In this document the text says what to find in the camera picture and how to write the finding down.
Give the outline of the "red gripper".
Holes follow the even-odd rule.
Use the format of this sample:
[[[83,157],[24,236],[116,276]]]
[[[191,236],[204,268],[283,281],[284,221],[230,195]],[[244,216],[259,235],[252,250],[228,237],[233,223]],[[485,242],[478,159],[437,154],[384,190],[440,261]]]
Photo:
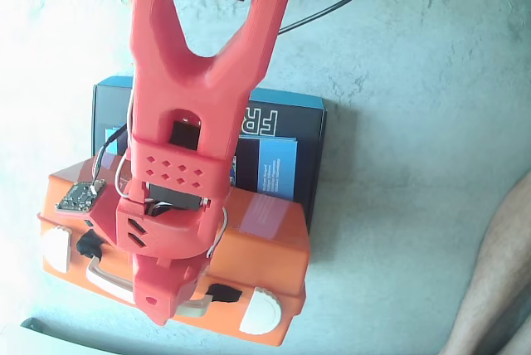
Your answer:
[[[138,254],[133,280],[136,307],[164,326],[197,287],[200,256],[196,255],[214,242],[223,220],[227,184],[173,182],[173,191],[204,197],[210,203],[197,211],[172,210],[156,217],[144,213],[144,183],[130,182],[126,189],[129,196],[120,198],[116,210],[116,245]]]

